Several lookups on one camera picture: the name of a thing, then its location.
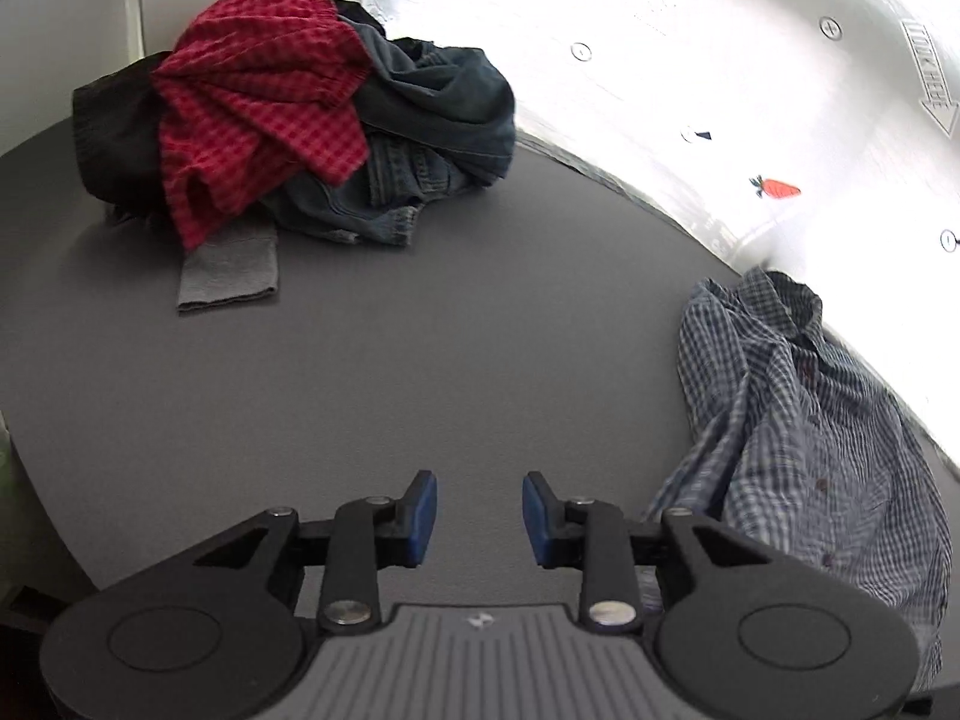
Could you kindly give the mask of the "blue checked shirt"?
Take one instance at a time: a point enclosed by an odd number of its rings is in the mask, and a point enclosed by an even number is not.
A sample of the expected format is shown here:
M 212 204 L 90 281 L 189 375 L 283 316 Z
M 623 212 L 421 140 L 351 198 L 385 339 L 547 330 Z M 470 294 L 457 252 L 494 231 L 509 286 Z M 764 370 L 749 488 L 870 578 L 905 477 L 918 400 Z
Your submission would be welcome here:
M 700 281 L 677 374 L 692 449 L 647 516 L 708 515 L 882 601 L 918 640 L 916 683 L 942 667 L 952 540 L 934 475 L 885 385 L 822 327 L 781 271 Z

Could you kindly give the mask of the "dark blue denim jeans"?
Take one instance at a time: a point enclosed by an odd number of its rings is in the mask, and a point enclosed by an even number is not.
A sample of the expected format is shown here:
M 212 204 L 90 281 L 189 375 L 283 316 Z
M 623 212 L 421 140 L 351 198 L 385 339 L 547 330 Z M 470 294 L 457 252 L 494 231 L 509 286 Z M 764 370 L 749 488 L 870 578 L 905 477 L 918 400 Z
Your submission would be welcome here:
M 373 60 L 355 94 L 368 159 L 338 187 L 304 171 L 265 199 L 275 221 L 311 238 L 407 247 L 425 206 L 508 174 L 514 94 L 477 47 L 389 39 L 371 18 L 342 18 Z

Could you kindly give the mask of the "printed white backdrop sheet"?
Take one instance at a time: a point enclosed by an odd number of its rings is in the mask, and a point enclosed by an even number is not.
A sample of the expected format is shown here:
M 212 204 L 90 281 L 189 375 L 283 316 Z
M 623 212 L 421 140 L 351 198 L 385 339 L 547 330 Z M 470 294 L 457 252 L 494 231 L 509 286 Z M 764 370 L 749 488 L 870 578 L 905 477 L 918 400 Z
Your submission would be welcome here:
M 788 271 L 958 449 L 958 0 L 364 0 L 477 46 L 532 137 Z

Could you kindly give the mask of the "red checked shirt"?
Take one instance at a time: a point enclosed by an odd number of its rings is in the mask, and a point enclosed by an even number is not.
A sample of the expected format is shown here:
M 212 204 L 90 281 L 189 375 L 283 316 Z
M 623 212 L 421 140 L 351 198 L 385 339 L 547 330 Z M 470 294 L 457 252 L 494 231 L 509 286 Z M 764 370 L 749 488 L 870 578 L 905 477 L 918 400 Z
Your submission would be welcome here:
M 373 62 L 332 0 L 217 0 L 151 84 L 161 174 L 187 250 L 302 171 L 334 187 L 370 150 L 353 98 Z

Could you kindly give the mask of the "black garment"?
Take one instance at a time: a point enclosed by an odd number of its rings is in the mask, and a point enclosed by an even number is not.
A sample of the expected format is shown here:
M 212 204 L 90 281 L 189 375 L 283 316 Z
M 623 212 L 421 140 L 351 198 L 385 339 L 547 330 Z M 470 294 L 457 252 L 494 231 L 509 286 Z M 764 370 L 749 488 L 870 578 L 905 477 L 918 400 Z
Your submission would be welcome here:
M 89 195 L 116 221 L 171 229 L 161 172 L 164 99 L 151 83 L 169 50 L 156 52 L 71 93 L 76 167 Z

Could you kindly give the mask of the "grey folded cloth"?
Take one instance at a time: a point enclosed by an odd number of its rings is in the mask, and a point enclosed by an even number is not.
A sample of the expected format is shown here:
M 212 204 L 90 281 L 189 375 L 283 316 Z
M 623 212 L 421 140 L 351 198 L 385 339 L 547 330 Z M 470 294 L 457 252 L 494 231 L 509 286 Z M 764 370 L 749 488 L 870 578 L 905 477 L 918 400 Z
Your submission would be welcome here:
M 181 314 L 271 298 L 278 291 L 278 236 L 270 224 L 231 224 L 185 255 Z

